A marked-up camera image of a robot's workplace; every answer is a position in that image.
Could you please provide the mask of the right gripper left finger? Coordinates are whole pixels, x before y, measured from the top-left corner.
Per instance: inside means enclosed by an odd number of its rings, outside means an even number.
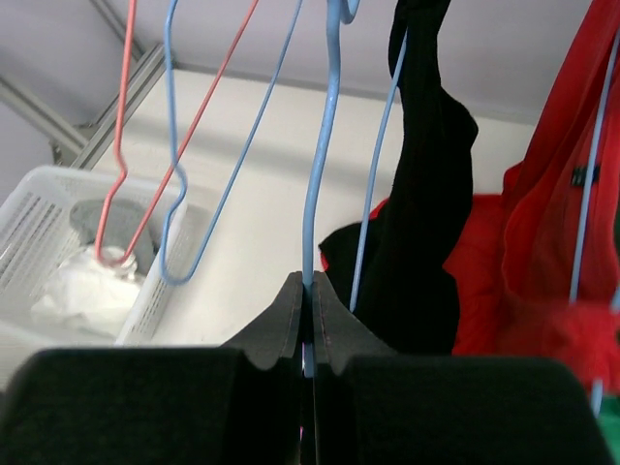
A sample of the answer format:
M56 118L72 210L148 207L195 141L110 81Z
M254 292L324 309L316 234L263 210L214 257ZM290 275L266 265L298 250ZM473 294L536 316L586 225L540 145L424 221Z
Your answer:
M1 404L5 464L295 464L303 287L217 348L62 348L28 358Z

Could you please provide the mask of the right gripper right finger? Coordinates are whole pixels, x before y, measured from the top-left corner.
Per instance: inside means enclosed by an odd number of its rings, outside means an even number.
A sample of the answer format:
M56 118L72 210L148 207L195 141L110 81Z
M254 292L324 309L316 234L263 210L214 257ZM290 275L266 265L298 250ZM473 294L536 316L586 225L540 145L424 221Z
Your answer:
M402 356L314 276L321 464L609 464L586 394L545 358Z

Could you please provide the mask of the black tank top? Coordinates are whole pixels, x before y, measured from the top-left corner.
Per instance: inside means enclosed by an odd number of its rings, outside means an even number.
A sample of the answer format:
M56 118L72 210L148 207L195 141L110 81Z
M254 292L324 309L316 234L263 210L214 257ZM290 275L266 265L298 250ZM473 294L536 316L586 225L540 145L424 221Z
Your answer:
M359 288L353 288L360 225L319 245L340 302L394 350L448 356L459 323L456 281L444 264L473 204L472 147L479 127L443 87L438 33L449 0L400 1L388 66L398 76L403 144L391 192L367 229Z

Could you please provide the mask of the white tank top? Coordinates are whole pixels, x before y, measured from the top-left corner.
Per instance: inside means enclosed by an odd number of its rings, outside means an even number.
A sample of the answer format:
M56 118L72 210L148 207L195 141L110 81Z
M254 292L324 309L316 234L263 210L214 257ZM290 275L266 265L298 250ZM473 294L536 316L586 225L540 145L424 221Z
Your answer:
M35 320L114 338L143 282L134 255L108 267L97 260L94 246L81 247L51 273L31 313Z

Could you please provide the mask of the grey tank top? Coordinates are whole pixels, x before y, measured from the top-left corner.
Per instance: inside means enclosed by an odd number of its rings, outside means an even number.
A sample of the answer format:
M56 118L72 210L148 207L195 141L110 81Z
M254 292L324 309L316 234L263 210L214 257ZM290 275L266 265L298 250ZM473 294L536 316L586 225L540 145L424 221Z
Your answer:
M95 243L103 203L103 200L79 201L71 209L70 225L77 232L82 244ZM108 210L103 246L125 249L134 237L144 213L145 208L135 201L115 200ZM158 245L153 239L150 227L146 226L133 249L139 273L148 273L157 250Z

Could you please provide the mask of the blue hanger with black top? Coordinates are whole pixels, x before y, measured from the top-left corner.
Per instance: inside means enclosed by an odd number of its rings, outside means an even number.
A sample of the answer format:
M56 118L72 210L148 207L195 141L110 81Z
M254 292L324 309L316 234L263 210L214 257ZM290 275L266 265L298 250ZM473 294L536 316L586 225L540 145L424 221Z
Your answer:
M321 188L321 181L326 163L327 151L330 143L335 112L337 109L338 98L340 95L341 81L341 43L340 26L350 24L357 15L358 1L337 1L331 0L326 8L326 45L328 55L328 82L325 97L325 108L319 137L317 141L315 156L309 176L305 204L302 219L302 284L303 302L302 312L308 317L308 322L312 323L313 318L310 311L311 292L313 291L314 276L314 231L315 215L317 210L318 195ZM401 74L406 46L402 45L398 54L395 70L392 75L391 85L387 93L387 100L384 113L379 126L371 166L369 169L367 188L365 194L365 204L363 218L358 237L356 250L356 265L352 281L352 294L350 298L350 309L354 310L357 305L359 283L363 265L367 229L369 223L370 206L375 186L376 172L379 165L382 144L387 129L388 119L393 104L397 83Z

